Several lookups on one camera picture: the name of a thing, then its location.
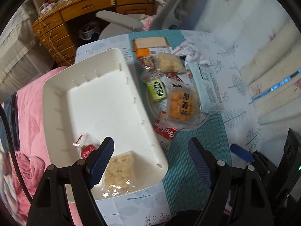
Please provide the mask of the light blue snack packet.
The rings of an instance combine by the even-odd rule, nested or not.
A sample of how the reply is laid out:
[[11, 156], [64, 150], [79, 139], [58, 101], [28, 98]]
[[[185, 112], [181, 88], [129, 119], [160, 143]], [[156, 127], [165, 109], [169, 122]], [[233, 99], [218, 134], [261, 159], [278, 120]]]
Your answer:
[[208, 114], [220, 114], [224, 111], [219, 86], [212, 69], [204, 64], [186, 63], [198, 92], [201, 111]]

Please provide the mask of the red candy clear wrapper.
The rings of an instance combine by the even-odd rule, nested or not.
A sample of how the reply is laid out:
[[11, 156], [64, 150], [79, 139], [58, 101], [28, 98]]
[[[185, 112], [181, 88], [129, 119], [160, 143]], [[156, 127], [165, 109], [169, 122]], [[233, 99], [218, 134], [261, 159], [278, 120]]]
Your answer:
[[80, 134], [75, 143], [73, 143], [73, 147], [77, 150], [81, 159], [87, 159], [90, 153], [97, 150], [99, 146], [99, 140], [89, 133]]

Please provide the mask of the orange egg yolk pastry pack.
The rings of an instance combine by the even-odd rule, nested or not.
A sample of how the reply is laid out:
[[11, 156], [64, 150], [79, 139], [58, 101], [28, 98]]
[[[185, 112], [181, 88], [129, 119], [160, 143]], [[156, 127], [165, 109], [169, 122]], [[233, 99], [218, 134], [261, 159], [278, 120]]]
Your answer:
[[177, 124], [196, 123], [199, 116], [199, 104], [196, 92], [185, 85], [168, 86], [165, 119]]

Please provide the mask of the rice cracker pack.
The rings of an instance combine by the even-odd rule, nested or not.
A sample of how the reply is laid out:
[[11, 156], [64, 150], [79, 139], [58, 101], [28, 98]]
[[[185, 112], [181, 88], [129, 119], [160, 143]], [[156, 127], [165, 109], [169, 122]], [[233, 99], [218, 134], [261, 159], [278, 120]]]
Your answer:
[[102, 178], [104, 198], [132, 192], [136, 188], [135, 159], [132, 151], [113, 156]]

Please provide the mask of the red Cookies packet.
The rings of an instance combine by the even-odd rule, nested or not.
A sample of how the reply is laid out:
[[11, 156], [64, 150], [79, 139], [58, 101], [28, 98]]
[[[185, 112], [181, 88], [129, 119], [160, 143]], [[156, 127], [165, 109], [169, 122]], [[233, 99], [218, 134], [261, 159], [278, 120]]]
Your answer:
[[158, 119], [153, 124], [153, 129], [161, 147], [169, 150], [175, 135], [182, 128], [172, 121], [165, 120], [165, 114], [165, 111], [160, 112]]

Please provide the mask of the green snack packet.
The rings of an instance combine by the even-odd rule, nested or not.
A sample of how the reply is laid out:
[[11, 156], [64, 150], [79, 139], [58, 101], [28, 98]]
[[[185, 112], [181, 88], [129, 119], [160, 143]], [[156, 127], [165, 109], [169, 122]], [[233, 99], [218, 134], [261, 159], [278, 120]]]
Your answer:
[[150, 94], [152, 103], [162, 101], [167, 97], [164, 84], [160, 79], [153, 79], [146, 82], [146, 88]]

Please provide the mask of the white red packet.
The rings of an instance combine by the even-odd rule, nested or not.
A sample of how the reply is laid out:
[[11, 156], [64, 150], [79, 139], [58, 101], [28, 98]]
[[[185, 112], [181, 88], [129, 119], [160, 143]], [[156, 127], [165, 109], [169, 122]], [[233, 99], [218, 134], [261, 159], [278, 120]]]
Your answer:
[[199, 62], [207, 60], [199, 47], [190, 40], [182, 42], [171, 53], [179, 57], [184, 57], [187, 63], [199, 64]]

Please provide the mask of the rice puff pack clear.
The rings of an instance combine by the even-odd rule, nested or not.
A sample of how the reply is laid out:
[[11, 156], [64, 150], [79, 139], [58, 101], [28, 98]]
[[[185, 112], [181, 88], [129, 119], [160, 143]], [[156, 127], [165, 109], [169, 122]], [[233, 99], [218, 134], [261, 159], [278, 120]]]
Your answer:
[[163, 73], [184, 73], [185, 68], [179, 56], [159, 53], [155, 63], [156, 69]]

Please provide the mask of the white plastic storage bin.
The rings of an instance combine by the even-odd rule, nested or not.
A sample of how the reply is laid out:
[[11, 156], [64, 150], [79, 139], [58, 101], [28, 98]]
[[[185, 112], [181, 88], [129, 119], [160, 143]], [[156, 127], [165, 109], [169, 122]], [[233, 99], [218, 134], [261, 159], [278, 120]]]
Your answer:
[[132, 74], [117, 48], [49, 78], [43, 86], [42, 111], [47, 152], [57, 167], [79, 159], [73, 144], [87, 133], [98, 141], [111, 137], [114, 155], [133, 152], [136, 191], [157, 185], [168, 171]]

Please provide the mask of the nut candy clear wrapper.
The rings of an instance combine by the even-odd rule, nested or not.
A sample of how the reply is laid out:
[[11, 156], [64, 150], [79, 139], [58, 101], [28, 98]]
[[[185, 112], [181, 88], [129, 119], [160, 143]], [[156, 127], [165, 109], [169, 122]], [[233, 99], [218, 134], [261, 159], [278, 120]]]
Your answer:
[[152, 72], [155, 68], [154, 58], [152, 56], [143, 56], [138, 58], [140, 67], [144, 72]]

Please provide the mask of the brown wafer cracker pack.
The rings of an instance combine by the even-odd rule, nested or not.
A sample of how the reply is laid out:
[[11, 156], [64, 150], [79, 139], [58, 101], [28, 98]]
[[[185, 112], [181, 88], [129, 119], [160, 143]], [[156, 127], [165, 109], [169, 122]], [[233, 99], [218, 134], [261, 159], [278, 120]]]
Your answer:
[[144, 48], [168, 47], [165, 37], [146, 37], [133, 39], [133, 51]]

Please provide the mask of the pink bed blanket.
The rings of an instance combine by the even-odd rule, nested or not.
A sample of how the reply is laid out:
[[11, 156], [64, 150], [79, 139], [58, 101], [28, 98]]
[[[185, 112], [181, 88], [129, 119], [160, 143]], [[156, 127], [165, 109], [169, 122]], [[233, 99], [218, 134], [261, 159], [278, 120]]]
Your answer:
[[[51, 70], [16, 92], [20, 143], [16, 157], [31, 195], [35, 193], [46, 167], [50, 164], [43, 126], [43, 86], [49, 78], [64, 69], [61, 66]], [[11, 157], [1, 150], [1, 198], [18, 224], [26, 225], [30, 203], [20, 186], [13, 165], [5, 164], [5, 161], [11, 161]]]

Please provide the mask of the teal patterned table mat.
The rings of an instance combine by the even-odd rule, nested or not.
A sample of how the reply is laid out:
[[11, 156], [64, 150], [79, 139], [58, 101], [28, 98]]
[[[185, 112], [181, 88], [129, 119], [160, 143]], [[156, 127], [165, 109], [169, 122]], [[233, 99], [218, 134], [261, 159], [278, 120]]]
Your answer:
[[[203, 52], [212, 57], [212, 35], [207, 32], [187, 30], [163, 30], [130, 33], [129, 39], [164, 36], [172, 48], [184, 40], [194, 39]], [[188, 141], [196, 137], [202, 146], [211, 151], [216, 158], [231, 164], [230, 149], [226, 129], [220, 114], [209, 115], [197, 129], [179, 131], [170, 150], [165, 152], [169, 169], [163, 179], [163, 188], [167, 198], [168, 215], [174, 216], [179, 211], [200, 209], [206, 204], [210, 190], [198, 177], [188, 153]]]

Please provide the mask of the dark blue folded cloth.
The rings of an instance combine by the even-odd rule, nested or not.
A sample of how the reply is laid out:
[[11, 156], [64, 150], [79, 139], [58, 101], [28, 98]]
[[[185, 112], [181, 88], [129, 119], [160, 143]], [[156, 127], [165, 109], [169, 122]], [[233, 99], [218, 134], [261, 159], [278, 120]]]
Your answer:
[[[19, 141], [19, 130], [18, 130], [18, 109], [16, 103], [16, 95], [17, 92], [14, 92], [12, 95], [10, 95], [8, 99], [5, 100], [4, 112], [8, 120], [14, 150], [19, 150], [20, 141]], [[1, 121], [1, 143], [4, 151], [10, 152], [5, 127], [2, 121]]]

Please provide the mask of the wooden desk with drawers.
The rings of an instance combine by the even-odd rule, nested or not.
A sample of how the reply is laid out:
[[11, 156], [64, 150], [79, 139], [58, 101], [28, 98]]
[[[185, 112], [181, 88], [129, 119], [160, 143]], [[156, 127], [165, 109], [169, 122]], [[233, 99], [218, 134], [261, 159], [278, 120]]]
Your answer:
[[56, 5], [33, 22], [32, 29], [41, 44], [59, 66], [74, 63], [75, 52], [81, 45], [81, 23], [94, 20], [100, 10], [120, 14], [142, 13], [152, 15], [155, 2], [152, 0], [70, 0]]

